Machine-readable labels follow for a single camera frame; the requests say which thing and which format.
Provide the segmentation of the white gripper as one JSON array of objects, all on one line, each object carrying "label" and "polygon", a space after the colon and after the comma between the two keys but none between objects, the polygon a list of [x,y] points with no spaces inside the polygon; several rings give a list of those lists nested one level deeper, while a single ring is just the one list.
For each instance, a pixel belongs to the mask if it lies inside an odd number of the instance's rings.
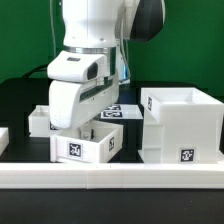
[{"label": "white gripper", "polygon": [[86,122],[114,104],[118,96],[117,74],[111,76],[104,86],[96,86],[95,81],[72,83],[54,80],[49,88],[51,124],[58,129],[75,129],[81,126],[81,138],[92,139],[94,131],[91,124]]}]

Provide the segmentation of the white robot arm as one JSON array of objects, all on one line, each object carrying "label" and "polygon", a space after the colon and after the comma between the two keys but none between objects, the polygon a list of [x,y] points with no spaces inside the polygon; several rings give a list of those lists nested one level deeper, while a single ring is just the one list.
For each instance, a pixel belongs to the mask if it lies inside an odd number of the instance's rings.
[{"label": "white robot arm", "polygon": [[119,96],[116,56],[125,40],[163,28],[164,0],[62,0],[64,50],[48,65],[50,121],[92,138],[91,120]]}]

